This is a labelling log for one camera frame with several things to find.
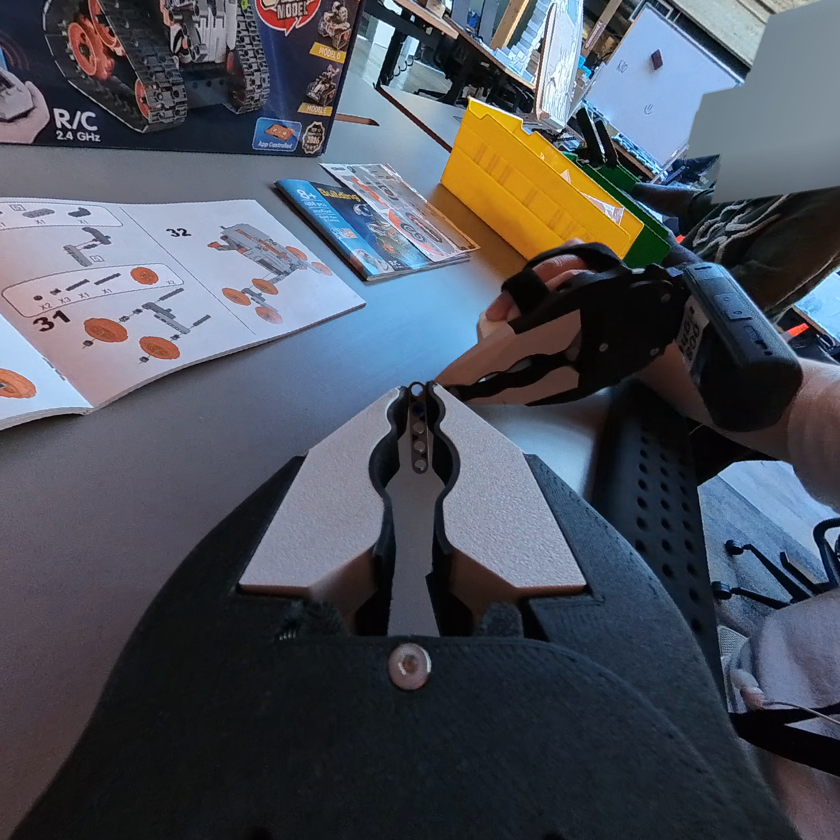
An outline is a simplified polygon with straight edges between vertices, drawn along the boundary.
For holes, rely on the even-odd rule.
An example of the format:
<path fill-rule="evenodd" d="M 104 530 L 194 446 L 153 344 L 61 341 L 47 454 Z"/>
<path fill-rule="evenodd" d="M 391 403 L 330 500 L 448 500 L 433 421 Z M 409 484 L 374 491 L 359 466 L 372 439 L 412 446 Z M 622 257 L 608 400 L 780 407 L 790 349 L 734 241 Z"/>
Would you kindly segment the person's right forearm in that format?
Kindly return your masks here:
<path fill-rule="evenodd" d="M 749 433 L 724 430 L 711 421 L 674 345 L 635 378 L 683 416 L 791 465 L 812 498 L 839 511 L 839 367 L 803 358 L 799 364 L 802 384 L 781 419 L 771 427 Z"/>

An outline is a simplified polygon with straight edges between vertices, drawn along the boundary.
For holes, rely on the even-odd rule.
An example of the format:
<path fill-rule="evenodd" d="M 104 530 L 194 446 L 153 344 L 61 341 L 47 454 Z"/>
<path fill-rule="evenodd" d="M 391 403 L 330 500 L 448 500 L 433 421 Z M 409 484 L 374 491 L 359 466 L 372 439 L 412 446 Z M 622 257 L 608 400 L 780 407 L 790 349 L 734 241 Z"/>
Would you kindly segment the long grey holed beam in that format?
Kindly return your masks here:
<path fill-rule="evenodd" d="M 425 474 L 430 465 L 429 422 L 427 407 L 427 390 L 424 383 L 415 381 L 407 388 L 408 408 L 406 430 L 409 440 L 409 456 L 411 467 L 418 475 Z M 412 406 L 423 403 L 426 408 L 424 417 L 414 417 Z"/>

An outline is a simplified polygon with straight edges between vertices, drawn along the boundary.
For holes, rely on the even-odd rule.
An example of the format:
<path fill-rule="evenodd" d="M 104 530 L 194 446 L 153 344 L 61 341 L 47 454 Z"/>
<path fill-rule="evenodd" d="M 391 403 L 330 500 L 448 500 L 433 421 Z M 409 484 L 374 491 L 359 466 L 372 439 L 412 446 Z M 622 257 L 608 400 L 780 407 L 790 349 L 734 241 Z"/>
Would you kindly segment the black perforated chair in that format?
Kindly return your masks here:
<path fill-rule="evenodd" d="M 594 509 L 631 543 L 689 624 L 726 694 L 686 420 L 646 386 L 612 390 L 598 440 Z"/>

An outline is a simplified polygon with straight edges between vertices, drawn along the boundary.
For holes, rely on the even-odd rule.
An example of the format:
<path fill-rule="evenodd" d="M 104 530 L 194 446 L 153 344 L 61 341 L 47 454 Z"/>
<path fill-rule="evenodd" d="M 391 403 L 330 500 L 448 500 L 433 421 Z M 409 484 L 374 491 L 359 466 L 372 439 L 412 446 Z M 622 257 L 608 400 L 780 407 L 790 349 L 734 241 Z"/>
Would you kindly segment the blue printed toy box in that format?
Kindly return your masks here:
<path fill-rule="evenodd" d="M 363 8 L 2 1 L 2 143 L 319 157 Z"/>

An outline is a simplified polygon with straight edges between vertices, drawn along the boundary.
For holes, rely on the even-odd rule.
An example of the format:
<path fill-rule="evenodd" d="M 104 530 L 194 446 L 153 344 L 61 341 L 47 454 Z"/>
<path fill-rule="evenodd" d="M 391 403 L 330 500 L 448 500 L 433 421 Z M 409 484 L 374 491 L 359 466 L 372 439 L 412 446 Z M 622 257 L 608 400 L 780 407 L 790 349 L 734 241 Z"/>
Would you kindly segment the grey desk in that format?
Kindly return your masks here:
<path fill-rule="evenodd" d="M 367 285 L 274 193 L 320 160 L 2 147 L 2 196 L 258 201 L 366 301 L 286 339 L 170 374 L 88 416 L 2 432 L 1 831 L 49 785 L 173 570 L 290 457 L 476 341 L 523 258 L 439 185 L 448 153 L 356 73 L 321 161 L 387 163 L 479 245 L 463 264 Z"/>

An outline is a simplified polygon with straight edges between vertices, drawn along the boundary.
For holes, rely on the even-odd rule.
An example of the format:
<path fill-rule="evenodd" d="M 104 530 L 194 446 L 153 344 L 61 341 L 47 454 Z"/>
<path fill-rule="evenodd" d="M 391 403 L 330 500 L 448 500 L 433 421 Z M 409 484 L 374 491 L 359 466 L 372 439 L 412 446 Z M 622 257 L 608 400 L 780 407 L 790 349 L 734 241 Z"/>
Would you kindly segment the open white instruction booklet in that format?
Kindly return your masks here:
<path fill-rule="evenodd" d="M 365 306 L 256 201 L 1 210 L 2 429 L 90 414 Z"/>

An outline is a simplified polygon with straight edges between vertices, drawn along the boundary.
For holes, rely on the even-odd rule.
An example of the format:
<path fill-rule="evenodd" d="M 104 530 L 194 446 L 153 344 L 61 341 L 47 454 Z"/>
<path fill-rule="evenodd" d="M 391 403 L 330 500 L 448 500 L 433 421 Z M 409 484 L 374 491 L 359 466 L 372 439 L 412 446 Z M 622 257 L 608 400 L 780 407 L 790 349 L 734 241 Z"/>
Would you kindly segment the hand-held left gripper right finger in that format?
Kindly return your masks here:
<path fill-rule="evenodd" d="M 586 579 L 532 459 L 441 385 L 428 385 L 435 501 L 433 569 L 437 628 L 471 635 L 495 603 L 577 596 Z"/>

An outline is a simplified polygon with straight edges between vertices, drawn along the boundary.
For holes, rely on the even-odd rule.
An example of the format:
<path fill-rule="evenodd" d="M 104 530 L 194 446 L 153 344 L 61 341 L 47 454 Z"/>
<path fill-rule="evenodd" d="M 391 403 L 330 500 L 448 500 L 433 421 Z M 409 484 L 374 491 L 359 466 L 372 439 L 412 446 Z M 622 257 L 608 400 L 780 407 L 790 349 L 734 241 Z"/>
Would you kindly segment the green plastic bin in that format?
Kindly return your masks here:
<path fill-rule="evenodd" d="M 563 155 L 584 174 L 584 194 L 625 233 L 635 235 L 623 261 L 631 268 L 660 264 L 670 249 L 669 230 L 630 192 L 639 178 L 623 165 L 594 167 L 578 160 L 576 154 Z"/>

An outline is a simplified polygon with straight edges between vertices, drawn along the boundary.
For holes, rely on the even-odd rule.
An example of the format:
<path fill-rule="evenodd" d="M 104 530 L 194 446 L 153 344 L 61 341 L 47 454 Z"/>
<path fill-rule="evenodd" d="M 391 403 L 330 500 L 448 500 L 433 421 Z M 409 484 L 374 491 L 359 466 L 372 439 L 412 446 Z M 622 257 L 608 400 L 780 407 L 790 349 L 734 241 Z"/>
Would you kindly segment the black swivel chair base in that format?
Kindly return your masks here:
<path fill-rule="evenodd" d="M 772 610 L 780 610 L 795 603 L 808 601 L 814 596 L 837 590 L 839 586 L 839 539 L 831 542 L 826 535 L 828 532 L 838 529 L 839 518 L 834 517 L 818 522 L 812 531 L 812 539 L 822 562 L 824 580 L 812 578 L 801 565 L 792 561 L 785 551 L 780 551 L 779 561 L 774 562 L 749 542 L 737 543 L 731 539 L 726 541 L 724 550 L 729 557 L 734 558 L 744 553 L 751 553 L 790 596 L 790 599 L 787 601 L 779 600 L 741 586 L 730 586 L 720 581 L 711 583 L 714 598 L 717 601 L 728 601 L 735 596 L 739 596 Z"/>

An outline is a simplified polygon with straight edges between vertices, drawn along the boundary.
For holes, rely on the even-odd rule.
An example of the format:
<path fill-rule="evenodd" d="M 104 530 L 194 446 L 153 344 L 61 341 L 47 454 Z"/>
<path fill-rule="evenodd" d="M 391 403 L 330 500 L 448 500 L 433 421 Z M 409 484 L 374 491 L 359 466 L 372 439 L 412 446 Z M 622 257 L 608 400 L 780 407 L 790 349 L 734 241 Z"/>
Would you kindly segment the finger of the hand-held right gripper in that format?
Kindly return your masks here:
<path fill-rule="evenodd" d="M 546 322 L 516 333 L 512 322 L 496 324 L 488 335 L 436 376 L 441 386 L 474 385 L 489 374 L 508 371 L 533 355 L 564 352 L 581 331 L 580 322 Z"/>
<path fill-rule="evenodd" d="M 530 405 L 562 397 L 578 387 L 580 376 L 570 365 L 557 367 L 531 384 L 505 385 L 501 375 L 474 385 L 457 385 L 457 398 L 471 405 Z"/>

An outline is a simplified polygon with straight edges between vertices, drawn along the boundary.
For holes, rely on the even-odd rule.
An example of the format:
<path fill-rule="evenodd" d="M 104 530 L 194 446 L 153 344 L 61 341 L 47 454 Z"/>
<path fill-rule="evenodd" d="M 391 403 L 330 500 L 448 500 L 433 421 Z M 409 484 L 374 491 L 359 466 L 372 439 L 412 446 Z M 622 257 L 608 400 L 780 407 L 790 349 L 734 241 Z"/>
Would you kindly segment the person's right hand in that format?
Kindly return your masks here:
<path fill-rule="evenodd" d="M 549 291 L 557 290 L 585 270 L 587 265 L 583 259 L 574 255 L 555 256 L 534 267 L 536 275 Z M 484 315 L 489 322 L 509 322 L 521 315 L 521 308 L 514 301 L 510 291 L 502 288 Z"/>

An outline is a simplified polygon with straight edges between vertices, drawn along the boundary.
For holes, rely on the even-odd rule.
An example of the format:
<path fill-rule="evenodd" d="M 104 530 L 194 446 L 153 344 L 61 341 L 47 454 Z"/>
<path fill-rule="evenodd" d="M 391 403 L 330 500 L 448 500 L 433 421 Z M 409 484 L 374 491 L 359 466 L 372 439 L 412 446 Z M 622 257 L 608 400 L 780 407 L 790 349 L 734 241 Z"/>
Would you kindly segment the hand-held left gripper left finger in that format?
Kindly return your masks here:
<path fill-rule="evenodd" d="M 354 632 L 383 634 L 394 573 L 392 503 L 400 467 L 398 386 L 311 447 L 239 588 L 335 606 Z"/>

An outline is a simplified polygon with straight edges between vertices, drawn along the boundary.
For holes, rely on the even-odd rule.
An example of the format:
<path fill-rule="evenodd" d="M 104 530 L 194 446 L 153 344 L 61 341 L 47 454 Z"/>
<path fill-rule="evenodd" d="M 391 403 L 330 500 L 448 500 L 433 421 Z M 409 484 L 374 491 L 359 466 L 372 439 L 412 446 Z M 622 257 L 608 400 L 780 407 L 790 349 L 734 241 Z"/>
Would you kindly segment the standing pale display panel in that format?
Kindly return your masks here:
<path fill-rule="evenodd" d="M 567 123 L 582 45 L 583 1 L 554 1 L 545 20 L 533 117 L 552 129 Z"/>

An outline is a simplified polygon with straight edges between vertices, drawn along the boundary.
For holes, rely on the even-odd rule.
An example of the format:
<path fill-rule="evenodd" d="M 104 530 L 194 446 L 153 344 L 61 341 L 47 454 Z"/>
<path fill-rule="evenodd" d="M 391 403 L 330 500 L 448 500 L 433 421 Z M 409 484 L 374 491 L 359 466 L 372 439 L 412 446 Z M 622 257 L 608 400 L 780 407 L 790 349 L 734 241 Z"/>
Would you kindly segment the blue closed booklet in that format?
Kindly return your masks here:
<path fill-rule="evenodd" d="M 363 280 L 403 277 L 469 260 L 428 264 L 422 254 L 393 234 L 378 238 L 369 227 L 376 220 L 372 210 L 342 184 L 283 179 L 275 187 Z"/>

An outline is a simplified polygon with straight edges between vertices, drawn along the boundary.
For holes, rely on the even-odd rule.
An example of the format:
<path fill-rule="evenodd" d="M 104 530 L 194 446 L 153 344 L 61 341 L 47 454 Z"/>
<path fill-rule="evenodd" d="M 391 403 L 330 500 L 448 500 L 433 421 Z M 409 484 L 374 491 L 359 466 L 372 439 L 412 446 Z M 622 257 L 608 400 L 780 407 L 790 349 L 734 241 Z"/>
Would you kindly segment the white orange printed leaflet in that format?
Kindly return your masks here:
<path fill-rule="evenodd" d="M 390 165 L 322 164 L 322 168 L 372 210 L 376 220 L 369 227 L 378 238 L 396 236 L 428 264 L 463 261 L 479 249 Z"/>

